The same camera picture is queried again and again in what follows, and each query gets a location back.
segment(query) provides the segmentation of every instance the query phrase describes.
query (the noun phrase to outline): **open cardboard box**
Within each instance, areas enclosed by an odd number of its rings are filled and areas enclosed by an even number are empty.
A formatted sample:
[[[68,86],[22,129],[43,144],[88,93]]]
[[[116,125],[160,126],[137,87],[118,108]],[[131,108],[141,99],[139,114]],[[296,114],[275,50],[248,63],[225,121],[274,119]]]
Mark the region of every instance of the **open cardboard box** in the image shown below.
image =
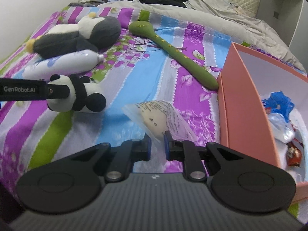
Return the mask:
[[[308,78],[253,49],[232,43],[218,77],[221,144],[286,170],[286,146],[274,139],[260,95],[282,91],[308,127]],[[301,173],[308,171],[304,147]],[[308,199],[308,181],[297,182],[293,203]]]

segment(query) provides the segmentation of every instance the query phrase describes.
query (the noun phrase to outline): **white bottle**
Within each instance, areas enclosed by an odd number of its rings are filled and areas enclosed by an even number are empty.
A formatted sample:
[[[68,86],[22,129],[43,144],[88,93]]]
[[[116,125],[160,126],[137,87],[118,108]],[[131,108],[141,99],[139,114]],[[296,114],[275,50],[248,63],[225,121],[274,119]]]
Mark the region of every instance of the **white bottle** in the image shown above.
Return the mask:
[[[29,80],[49,81],[54,74],[71,75],[90,71],[104,60],[104,56],[86,49],[54,58],[46,59],[27,66],[22,77]]]

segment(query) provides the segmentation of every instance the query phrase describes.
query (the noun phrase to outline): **metal screw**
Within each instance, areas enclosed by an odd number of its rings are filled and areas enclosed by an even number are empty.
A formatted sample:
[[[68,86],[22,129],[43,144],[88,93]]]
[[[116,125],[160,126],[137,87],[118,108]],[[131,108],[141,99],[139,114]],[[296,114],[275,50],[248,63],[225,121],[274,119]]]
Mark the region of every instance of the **metal screw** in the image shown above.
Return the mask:
[[[119,179],[122,176],[122,174],[119,171],[110,171],[107,173],[107,178],[111,180]]]
[[[196,180],[200,180],[205,177],[205,173],[201,171],[194,171],[194,172],[191,172],[190,177]]]

